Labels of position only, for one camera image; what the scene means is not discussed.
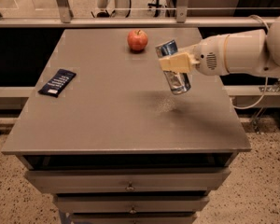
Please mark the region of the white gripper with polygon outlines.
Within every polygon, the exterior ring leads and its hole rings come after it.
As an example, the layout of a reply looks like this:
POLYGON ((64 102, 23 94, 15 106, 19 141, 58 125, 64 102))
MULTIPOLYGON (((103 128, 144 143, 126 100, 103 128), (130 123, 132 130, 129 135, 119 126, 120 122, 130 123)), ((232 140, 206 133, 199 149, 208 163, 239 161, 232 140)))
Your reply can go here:
POLYGON ((226 35, 209 36, 197 46, 179 47, 178 53, 159 58, 161 69, 190 73, 196 66, 196 69, 204 75, 226 76, 229 73, 224 62, 226 39, 226 35))

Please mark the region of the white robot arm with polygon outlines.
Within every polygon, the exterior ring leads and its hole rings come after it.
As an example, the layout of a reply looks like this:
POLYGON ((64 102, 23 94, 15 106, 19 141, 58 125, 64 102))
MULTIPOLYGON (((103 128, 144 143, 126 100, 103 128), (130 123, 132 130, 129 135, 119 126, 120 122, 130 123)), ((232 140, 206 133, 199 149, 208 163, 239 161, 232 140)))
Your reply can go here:
POLYGON ((159 59, 166 72, 280 78, 280 17, 268 30, 214 35, 159 59))

